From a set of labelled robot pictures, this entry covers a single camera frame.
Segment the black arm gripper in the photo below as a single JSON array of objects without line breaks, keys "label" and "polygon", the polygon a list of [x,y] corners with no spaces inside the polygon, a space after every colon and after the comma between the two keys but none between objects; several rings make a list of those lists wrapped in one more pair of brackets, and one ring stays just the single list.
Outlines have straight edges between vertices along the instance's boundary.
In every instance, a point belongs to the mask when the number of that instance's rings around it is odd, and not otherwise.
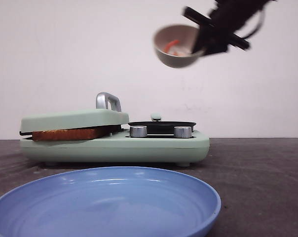
[{"label": "black arm gripper", "polygon": [[[191,7],[185,7],[183,16],[199,25],[192,48],[193,53],[203,51],[202,56],[223,53],[232,45],[242,50],[250,47],[247,38],[256,34],[264,22],[264,7],[268,0],[218,0],[216,8],[206,17]],[[257,12],[260,19],[253,31],[244,37],[235,34]]]}]

